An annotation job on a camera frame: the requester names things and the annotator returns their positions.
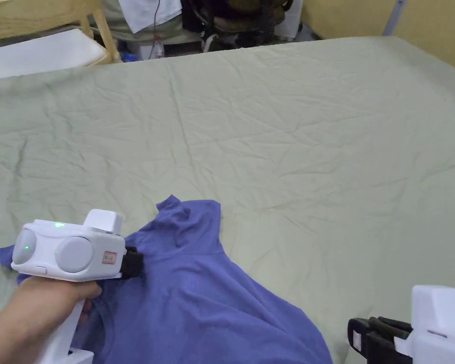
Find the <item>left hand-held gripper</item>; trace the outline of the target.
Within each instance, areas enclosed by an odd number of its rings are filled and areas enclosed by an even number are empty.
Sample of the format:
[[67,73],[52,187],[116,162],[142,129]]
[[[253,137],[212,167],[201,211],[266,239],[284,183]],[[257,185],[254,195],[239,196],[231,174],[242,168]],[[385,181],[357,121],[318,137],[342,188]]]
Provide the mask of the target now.
[[82,224],[26,223],[10,266],[20,274],[97,282],[91,322],[78,327],[81,300],[46,340],[38,364],[138,364],[144,359],[144,255],[139,236],[123,237],[122,217],[92,209]]

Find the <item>person's left hand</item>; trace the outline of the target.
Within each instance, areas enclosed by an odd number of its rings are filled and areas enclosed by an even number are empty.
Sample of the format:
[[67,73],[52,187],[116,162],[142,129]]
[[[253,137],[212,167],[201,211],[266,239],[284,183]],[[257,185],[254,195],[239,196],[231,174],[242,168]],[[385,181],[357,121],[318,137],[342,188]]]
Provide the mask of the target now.
[[92,282],[68,282],[43,277],[24,280],[17,289],[18,307],[26,315],[47,327],[57,327],[70,316],[76,304],[83,302],[79,323],[87,322],[92,300],[102,288]]

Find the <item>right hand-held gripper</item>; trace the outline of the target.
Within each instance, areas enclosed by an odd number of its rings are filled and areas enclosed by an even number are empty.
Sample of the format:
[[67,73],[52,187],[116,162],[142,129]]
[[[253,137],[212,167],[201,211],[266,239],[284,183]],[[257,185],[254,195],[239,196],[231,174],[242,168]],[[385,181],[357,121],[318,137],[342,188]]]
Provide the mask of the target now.
[[416,285],[410,323],[352,318],[347,338],[368,364],[455,364],[455,288]]

